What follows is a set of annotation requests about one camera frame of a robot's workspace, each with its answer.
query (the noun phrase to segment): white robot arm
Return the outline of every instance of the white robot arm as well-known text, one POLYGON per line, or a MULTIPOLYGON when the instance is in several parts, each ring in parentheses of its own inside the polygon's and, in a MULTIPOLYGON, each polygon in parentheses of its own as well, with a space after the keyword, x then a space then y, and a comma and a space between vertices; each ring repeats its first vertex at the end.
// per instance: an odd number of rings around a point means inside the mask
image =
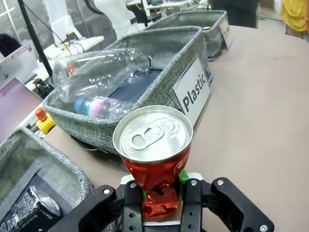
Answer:
POLYGON ((118 40, 139 31, 135 15, 126 8, 130 1, 132 0, 94 0, 95 6, 112 22, 118 40))
MULTIPOLYGON (((139 31, 138 23, 133 12, 126 8, 127 2, 132 0, 94 0, 96 7, 102 11, 112 22, 117 39, 139 31)), ((52 30, 64 41, 67 34, 74 32, 78 38, 82 35, 73 25, 68 13, 66 0, 44 0, 52 30)), ((54 35, 55 44, 61 40, 54 35)))

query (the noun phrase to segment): laptop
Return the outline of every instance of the laptop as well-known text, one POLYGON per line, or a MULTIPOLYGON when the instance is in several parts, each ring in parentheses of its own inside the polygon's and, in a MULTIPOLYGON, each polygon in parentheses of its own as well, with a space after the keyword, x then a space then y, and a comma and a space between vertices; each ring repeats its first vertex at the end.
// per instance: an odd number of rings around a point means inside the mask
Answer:
POLYGON ((29 114, 35 117, 34 110, 41 103, 42 99, 16 78, 0 87, 0 144, 29 114))
POLYGON ((36 76, 32 71, 38 67, 34 45, 28 42, 0 62, 0 89, 13 78, 25 83, 36 76))

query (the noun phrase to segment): desk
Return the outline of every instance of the desk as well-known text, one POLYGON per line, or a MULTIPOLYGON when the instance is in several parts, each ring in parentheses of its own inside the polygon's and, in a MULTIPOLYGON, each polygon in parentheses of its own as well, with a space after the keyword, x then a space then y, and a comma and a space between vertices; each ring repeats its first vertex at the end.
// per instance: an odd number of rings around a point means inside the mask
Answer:
POLYGON ((185 1, 175 1, 175 2, 166 2, 166 3, 162 3, 160 5, 148 5, 145 8, 147 10, 153 10, 153 9, 160 9, 161 10, 161 15, 162 17, 166 17, 166 13, 165 13, 165 8, 169 8, 169 7, 183 7, 186 5, 190 5, 194 2, 194 0, 185 0, 185 1))
MULTIPOLYGON (((225 176, 275 224, 309 228, 309 45, 268 30, 231 26, 234 41, 209 63, 212 97, 186 166, 206 181, 225 176)), ((126 172, 82 150, 61 129, 46 141, 68 155, 97 187, 117 187, 126 172)), ((208 210, 207 232, 227 232, 208 210)))
MULTIPOLYGON (((91 37, 91 38, 88 38, 88 39, 81 39, 79 41, 77 41, 76 43, 80 44, 81 46, 83 46, 84 50, 87 51, 89 50, 90 48, 92 48, 93 46, 99 44, 100 42, 102 42, 104 40, 104 36, 96 36, 96 37, 91 37)), ((78 45, 78 44, 74 44, 71 45, 69 47, 69 50, 70 52, 74 55, 74 54, 79 54, 79 53, 83 53, 83 48, 78 45)), ((67 51, 67 50, 64 50, 62 52, 62 54, 58 57, 64 57, 64 56, 69 56, 70 53, 67 51)), ((48 60, 49 61, 49 64, 50 66, 53 68, 54 66, 54 62, 55 60, 54 59, 50 59, 48 60)), ((34 73, 37 74, 37 76, 34 78, 35 79, 42 79, 43 81, 45 81, 49 75, 44 67, 44 65, 42 63, 39 63, 38 64, 38 67, 33 71, 34 73)), ((35 85, 32 83, 33 81, 29 82, 28 84, 26 84, 26 87, 30 90, 34 90, 35 89, 35 85)))

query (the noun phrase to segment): black can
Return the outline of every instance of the black can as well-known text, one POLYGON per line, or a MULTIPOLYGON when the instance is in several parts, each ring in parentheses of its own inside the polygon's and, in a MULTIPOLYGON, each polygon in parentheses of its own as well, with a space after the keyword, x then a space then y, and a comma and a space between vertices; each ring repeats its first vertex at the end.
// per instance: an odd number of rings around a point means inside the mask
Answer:
POLYGON ((31 186, 12 217, 0 225, 0 232, 44 232, 61 218, 57 203, 39 187, 31 186))

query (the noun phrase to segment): yellow clothing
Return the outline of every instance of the yellow clothing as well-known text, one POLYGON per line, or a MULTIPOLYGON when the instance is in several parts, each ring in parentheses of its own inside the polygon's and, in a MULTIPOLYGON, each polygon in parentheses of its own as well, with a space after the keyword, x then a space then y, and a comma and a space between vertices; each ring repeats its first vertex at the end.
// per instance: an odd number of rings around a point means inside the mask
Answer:
POLYGON ((283 0, 282 20, 297 31, 305 31, 306 0, 283 0))

